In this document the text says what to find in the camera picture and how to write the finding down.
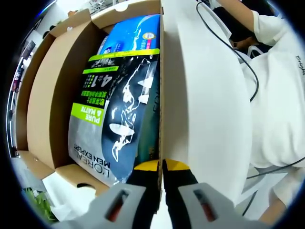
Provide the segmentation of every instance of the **blue package top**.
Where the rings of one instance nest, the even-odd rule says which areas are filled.
[[[160,48],[159,14],[117,23],[99,54],[156,48]]]

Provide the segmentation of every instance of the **product package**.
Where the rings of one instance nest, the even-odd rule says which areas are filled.
[[[102,41],[102,43],[101,43],[101,45],[100,45],[100,48],[99,48],[99,50],[97,51],[97,55],[102,54],[102,48],[104,47],[104,44],[106,43],[108,37],[109,37],[109,36],[106,36],[106,37],[103,39],[103,41]]]
[[[99,54],[160,48],[160,15],[131,18],[117,23]]]
[[[158,159],[159,53],[96,55],[83,71],[70,117],[69,155],[108,186],[125,182],[135,165]]]

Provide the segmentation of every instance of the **green label stripe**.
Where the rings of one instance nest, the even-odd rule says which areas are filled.
[[[108,54],[92,56],[89,61],[96,61],[100,59],[116,58],[124,56],[145,56],[145,55],[156,55],[160,54],[160,49],[143,49],[135,51],[124,51],[124,52],[112,52]]]
[[[111,67],[104,67],[104,68],[91,68],[91,69],[85,69],[82,73],[83,74],[104,73],[104,72],[117,71],[118,69],[119,69],[119,66],[111,66]]]
[[[102,124],[103,112],[104,109],[73,103],[71,115],[83,121],[100,126]]]

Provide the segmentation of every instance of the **person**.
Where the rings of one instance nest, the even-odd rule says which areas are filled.
[[[257,168],[284,167],[305,157],[305,53],[287,21],[259,15],[239,0],[217,0],[256,39],[272,48],[249,64],[259,79],[251,102],[253,143],[250,163]],[[256,80],[243,63],[249,98]],[[272,224],[296,197],[305,178],[305,160],[273,187],[275,194],[261,220]]]
[[[242,2],[245,6],[258,12],[260,15],[275,15],[274,10],[264,0],[243,0]],[[263,52],[267,52],[270,49],[270,46],[259,43],[255,34],[236,20],[224,7],[216,7],[213,11],[230,30],[232,34],[230,42],[234,48],[244,53],[247,53],[251,45],[258,45]]]

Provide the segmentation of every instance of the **white t-shirt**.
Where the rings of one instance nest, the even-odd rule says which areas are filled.
[[[283,167],[305,157],[305,55],[285,20],[255,11],[253,14],[256,38],[272,48],[249,62],[259,79],[258,93],[251,102],[251,163],[259,168]],[[251,97],[256,89],[255,77],[245,64],[242,68]],[[300,169],[274,187],[286,205],[305,178],[305,160],[295,167]]]

